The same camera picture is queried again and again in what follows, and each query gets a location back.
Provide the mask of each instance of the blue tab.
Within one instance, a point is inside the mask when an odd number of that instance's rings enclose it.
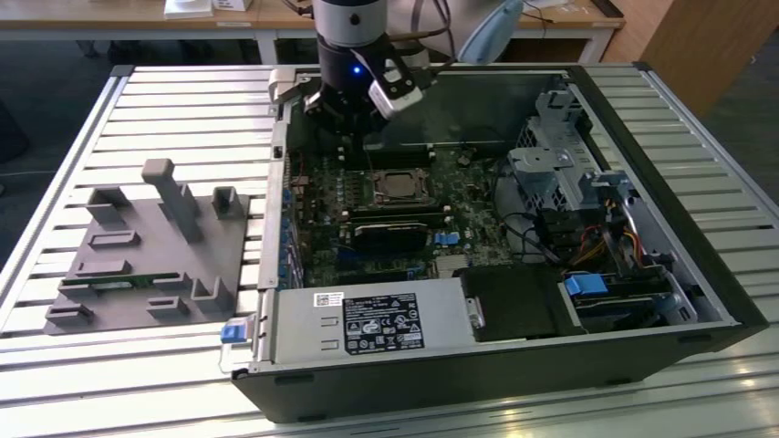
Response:
[[[221,343],[240,344],[245,342],[245,325],[229,325],[221,328]]]
[[[449,233],[446,236],[446,245],[457,245],[460,242],[460,234],[458,233]]]
[[[569,296],[608,293],[604,279],[597,274],[573,274],[564,280],[564,288]]]

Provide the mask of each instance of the motherboard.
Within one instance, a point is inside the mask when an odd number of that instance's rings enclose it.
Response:
[[[493,213],[496,159],[458,144],[404,147],[402,162],[368,149],[357,164],[332,155],[293,160],[306,287],[442,278],[513,263]],[[397,165],[408,167],[389,168]]]

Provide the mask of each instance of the table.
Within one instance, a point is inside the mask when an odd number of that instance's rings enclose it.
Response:
[[[254,0],[245,12],[163,20],[162,0],[5,0],[0,3],[0,40],[253,39],[264,64],[277,64],[274,41],[313,38],[313,21],[280,0]],[[528,14],[537,11],[528,8]],[[597,62],[624,20],[608,18],[590,0],[542,10],[553,23],[521,18],[514,38],[586,40],[580,62]]]
[[[5,0],[0,40],[257,39],[260,3],[245,12],[165,20],[163,0]]]
[[[524,8],[525,14],[537,16],[530,7]],[[578,62],[600,62],[608,41],[616,29],[624,25],[621,18],[606,17],[590,0],[574,0],[568,6],[550,7],[541,10],[542,17],[553,23],[542,23],[540,19],[521,16],[513,38],[521,39],[584,39],[586,45],[581,51]],[[277,64],[274,41],[285,38],[314,38],[313,21],[297,16],[281,3],[281,0],[262,0],[257,17],[257,44],[262,62]]]
[[[62,167],[0,273],[3,436],[762,436],[779,412],[779,211],[652,72],[588,66],[620,118],[772,323],[730,348],[686,358],[642,382],[329,422],[277,425],[220,369],[221,324],[47,337],[45,312],[90,215],[90,187],[139,182],[146,158],[178,164],[194,195],[250,196],[240,315],[257,303],[270,133],[264,66],[143,67],[107,79]],[[618,158],[594,135],[612,168]]]

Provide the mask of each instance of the green circuit board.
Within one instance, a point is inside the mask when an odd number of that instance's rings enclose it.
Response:
[[[449,216],[441,227],[428,229],[424,249],[406,254],[361,256],[349,242],[354,226],[338,218],[344,210],[382,208],[376,190],[380,173],[346,171],[329,158],[305,163],[313,170],[296,193],[306,287],[437,278],[436,260],[442,256],[461,256],[466,266],[513,262],[505,230],[493,214],[494,160],[466,161],[464,165],[461,148],[446,145],[433,151],[429,167],[382,171],[421,174],[420,204],[438,205]],[[441,243],[436,239],[440,234],[458,236],[456,243]]]

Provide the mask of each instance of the aluminum extrusion table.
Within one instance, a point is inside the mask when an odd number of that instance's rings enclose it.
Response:
[[[111,77],[0,274],[0,435],[764,436],[779,426],[779,211],[656,75],[588,67],[594,82],[772,326],[645,381],[312,424],[276,425],[229,383],[220,324],[49,337],[47,305],[90,216],[90,187],[130,198],[146,158],[193,194],[250,195],[238,314],[253,311],[273,116],[270,68],[135,68]],[[604,156],[617,168],[605,140]]]

